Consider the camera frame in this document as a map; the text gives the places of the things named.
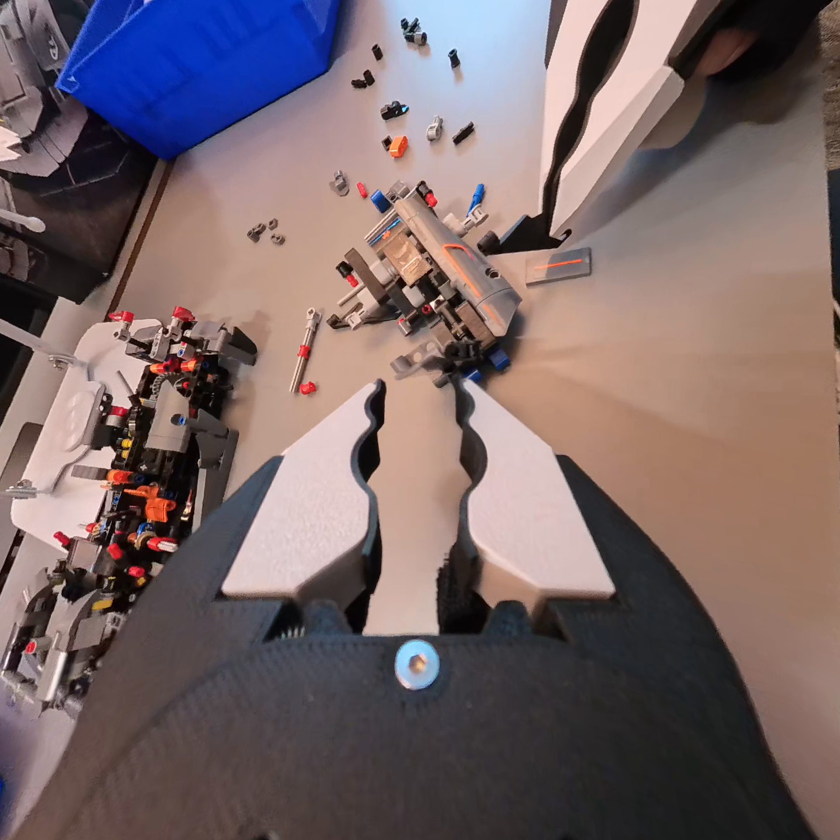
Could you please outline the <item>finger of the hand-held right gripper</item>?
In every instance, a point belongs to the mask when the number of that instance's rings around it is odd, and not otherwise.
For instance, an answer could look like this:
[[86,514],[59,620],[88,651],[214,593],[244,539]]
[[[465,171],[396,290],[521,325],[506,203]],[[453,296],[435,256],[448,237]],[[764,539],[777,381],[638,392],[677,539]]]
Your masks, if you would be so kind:
[[574,168],[575,175],[593,177],[591,190],[571,225],[551,227],[551,236],[574,229],[586,204],[675,105],[688,79],[669,66],[668,57],[711,11],[709,1],[634,2],[636,22],[626,50],[595,99],[593,146]]
[[540,162],[541,228],[568,228],[592,189],[574,168],[594,143],[596,97],[622,58],[634,1],[552,2]]

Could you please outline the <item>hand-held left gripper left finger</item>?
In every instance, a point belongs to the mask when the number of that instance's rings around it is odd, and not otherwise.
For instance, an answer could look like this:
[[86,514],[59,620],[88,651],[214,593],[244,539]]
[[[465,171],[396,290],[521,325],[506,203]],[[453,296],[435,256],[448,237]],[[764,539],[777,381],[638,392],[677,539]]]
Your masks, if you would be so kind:
[[363,386],[280,456],[222,583],[231,599],[357,601],[382,572],[369,485],[380,464],[385,383]]

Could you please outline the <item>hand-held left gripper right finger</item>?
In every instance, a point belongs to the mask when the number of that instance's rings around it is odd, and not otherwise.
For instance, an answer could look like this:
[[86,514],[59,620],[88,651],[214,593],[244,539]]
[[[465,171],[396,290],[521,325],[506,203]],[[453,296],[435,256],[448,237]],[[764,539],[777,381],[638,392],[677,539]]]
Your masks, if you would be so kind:
[[616,592],[553,449],[478,384],[457,385],[469,588],[490,607]]

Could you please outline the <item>small black lego panel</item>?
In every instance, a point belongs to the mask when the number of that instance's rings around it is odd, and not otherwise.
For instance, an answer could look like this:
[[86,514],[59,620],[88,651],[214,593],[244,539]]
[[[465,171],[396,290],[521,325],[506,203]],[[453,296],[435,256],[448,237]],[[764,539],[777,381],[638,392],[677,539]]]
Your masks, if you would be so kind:
[[514,254],[538,250],[557,250],[571,236],[571,229],[564,230],[558,237],[550,235],[550,221],[546,213],[537,216],[523,215],[501,237],[493,230],[488,231],[477,242],[477,249],[483,256]]

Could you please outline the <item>lego car chassis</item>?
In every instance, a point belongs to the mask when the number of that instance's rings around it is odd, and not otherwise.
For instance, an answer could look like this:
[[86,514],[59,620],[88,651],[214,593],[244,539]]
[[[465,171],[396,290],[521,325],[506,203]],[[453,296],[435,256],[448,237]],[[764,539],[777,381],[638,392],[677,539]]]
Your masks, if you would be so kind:
[[[257,357],[242,330],[202,321],[187,308],[175,308],[168,322],[135,321],[131,311],[114,311],[106,322],[119,325],[114,336],[146,367],[129,394],[131,407],[116,407],[104,396],[85,434],[92,448],[112,448],[111,468],[71,472],[105,479],[101,508],[82,536],[55,532],[55,545],[16,527],[57,553],[23,585],[2,655],[10,704],[36,716],[50,709],[78,716],[142,594],[221,504],[238,442],[222,420],[234,388],[228,363],[253,365]],[[26,332],[19,341],[45,355],[63,377],[73,364],[88,366],[75,350],[59,352]],[[36,493],[23,472],[3,488],[11,504]]]

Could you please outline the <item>grey lego assembly orange stripe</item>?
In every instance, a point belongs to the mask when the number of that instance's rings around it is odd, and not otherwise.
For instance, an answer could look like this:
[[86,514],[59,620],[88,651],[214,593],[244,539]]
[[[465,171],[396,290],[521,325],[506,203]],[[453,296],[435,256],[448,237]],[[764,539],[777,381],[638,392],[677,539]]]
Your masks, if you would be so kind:
[[351,291],[328,317],[330,328],[393,322],[409,339],[422,334],[391,362],[397,380],[424,371],[441,388],[457,377],[480,384],[486,369],[507,370],[502,341],[522,303],[514,286],[443,224],[425,181],[395,182],[371,201],[381,215],[364,238],[373,259],[352,248],[337,265]]

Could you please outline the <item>black lego tile red stripe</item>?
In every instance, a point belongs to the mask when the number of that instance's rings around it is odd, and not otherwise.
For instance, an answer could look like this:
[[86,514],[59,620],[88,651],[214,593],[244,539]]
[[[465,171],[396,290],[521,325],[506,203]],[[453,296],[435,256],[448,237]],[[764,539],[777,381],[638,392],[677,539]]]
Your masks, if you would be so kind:
[[592,274],[592,250],[588,247],[538,252],[526,261],[526,287],[533,288]]

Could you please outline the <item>grey lego axle red bushes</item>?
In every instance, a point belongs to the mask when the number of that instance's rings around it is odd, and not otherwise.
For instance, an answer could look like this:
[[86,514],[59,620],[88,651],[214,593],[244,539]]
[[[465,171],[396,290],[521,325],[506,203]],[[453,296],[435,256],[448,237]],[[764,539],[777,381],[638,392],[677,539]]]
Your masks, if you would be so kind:
[[313,341],[319,330],[321,320],[322,315],[320,310],[316,308],[308,309],[303,341],[299,345],[297,362],[290,383],[289,391],[291,394],[299,393],[303,384],[303,375],[308,367]]

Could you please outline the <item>scattered small lego pieces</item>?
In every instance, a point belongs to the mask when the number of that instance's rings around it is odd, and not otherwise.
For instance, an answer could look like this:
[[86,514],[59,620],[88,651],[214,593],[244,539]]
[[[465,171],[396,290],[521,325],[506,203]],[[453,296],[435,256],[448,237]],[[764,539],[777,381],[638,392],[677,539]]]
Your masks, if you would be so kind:
[[[421,29],[420,21],[417,17],[415,17],[412,20],[402,18],[401,30],[402,35],[404,36],[404,39],[407,42],[407,44],[414,46],[427,45],[427,33]],[[453,70],[459,68],[460,61],[456,49],[451,49],[448,52],[448,59],[450,66]],[[372,72],[367,69],[364,71],[363,76],[361,78],[352,79],[350,84],[352,89],[364,90],[372,87],[374,83],[375,77],[372,75]],[[402,116],[408,113],[409,109],[410,108],[407,104],[402,103],[399,100],[393,100],[389,103],[386,103],[386,105],[384,105],[381,108],[380,114],[381,118],[387,122],[393,119],[401,118]],[[444,126],[445,121],[443,120],[443,118],[438,115],[435,116],[434,120],[427,127],[427,141],[433,143],[440,140]],[[459,145],[463,143],[475,130],[475,124],[473,122],[468,122],[466,126],[459,129],[453,135],[453,144]],[[392,159],[398,160],[404,156],[404,153],[407,150],[408,139],[405,135],[399,135],[395,138],[392,138],[390,135],[387,135],[383,139],[382,145],[384,150],[389,154],[389,156]],[[350,185],[347,179],[347,175],[342,170],[337,170],[333,174],[333,178],[330,182],[330,187],[337,195],[346,196],[350,191]]]

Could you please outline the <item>dark lego box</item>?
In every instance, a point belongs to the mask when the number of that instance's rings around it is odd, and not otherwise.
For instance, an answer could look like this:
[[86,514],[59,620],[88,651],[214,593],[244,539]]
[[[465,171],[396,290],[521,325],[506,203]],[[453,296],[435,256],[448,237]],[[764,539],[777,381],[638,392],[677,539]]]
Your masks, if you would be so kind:
[[2,277],[84,302],[108,278],[155,157],[60,90],[93,2],[1,2]]

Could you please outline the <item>person's right hand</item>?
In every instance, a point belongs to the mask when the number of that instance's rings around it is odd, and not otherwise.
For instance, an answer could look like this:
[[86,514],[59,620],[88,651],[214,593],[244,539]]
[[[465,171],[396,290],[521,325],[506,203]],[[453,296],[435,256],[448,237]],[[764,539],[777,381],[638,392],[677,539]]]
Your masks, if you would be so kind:
[[722,28],[709,40],[709,43],[698,60],[696,73],[703,77],[710,77],[725,70],[746,51],[748,51],[758,35],[753,31],[741,28]]

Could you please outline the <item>white stand base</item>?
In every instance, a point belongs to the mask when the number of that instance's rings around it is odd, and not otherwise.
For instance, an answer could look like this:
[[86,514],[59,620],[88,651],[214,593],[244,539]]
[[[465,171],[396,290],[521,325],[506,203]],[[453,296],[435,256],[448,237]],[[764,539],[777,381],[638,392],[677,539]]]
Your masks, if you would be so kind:
[[74,355],[87,368],[73,364],[65,370],[23,472],[36,493],[12,500],[13,524],[49,545],[56,544],[55,532],[82,536],[106,494],[105,479],[79,478],[71,472],[76,466],[111,468],[112,448],[92,448],[85,434],[98,419],[104,396],[116,407],[131,407],[129,394],[137,390],[146,367],[127,355],[127,344],[114,336],[118,330],[116,322],[100,322],[80,338]]

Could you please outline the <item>blue plastic bin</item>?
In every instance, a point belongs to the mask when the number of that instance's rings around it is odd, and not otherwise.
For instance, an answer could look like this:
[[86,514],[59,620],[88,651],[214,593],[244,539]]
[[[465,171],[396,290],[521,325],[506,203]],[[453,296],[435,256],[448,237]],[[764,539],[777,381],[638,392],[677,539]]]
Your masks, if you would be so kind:
[[97,1],[56,87],[164,160],[319,77],[340,1]]

